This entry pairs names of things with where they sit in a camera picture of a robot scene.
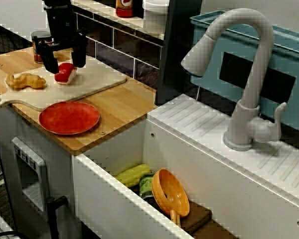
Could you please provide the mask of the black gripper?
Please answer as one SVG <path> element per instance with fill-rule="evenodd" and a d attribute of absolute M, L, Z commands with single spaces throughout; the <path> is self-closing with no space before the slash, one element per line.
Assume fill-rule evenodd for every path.
<path fill-rule="evenodd" d="M 73 49 L 72 63 L 75 67 L 86 65 L 86 31 L 77 29 L 75 14 L 72 6 L 45 6 L 50 36 L 53 43 L 48 45 L 43 40 L 35 39 L 37 53 L 41 56 L 45 69 L 52 73 L 59 73 L 58 61 L 53 53 L 67 48 Z"/>

